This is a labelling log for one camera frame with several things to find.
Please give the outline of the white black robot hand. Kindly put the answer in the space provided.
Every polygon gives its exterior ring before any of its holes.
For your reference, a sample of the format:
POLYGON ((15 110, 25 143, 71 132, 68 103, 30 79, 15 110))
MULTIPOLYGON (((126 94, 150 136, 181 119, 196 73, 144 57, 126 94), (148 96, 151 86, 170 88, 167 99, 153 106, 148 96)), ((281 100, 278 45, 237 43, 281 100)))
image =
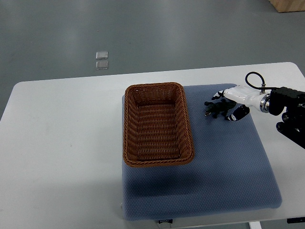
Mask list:
POLYGON ((226 115, 225 120, 239 121, 250 113, 250 108, 256 108, 263 113, 269 112, 270 94, 265 89, 254 89, 249 86, 235 86, 218 91, 212 100, 226 98, 240 104, 232 114, 226 115))

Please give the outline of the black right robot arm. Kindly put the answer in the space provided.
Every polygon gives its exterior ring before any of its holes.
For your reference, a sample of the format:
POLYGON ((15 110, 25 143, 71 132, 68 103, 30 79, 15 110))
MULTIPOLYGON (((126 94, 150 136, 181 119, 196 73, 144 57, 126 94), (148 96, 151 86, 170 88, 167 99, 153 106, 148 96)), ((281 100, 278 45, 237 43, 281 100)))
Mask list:
POLYGON ((276 124, 279 133, 302 148, 305 147, 305 93, 286 88, 271 90, 269 113, 282 115, 282 121, 276 124))

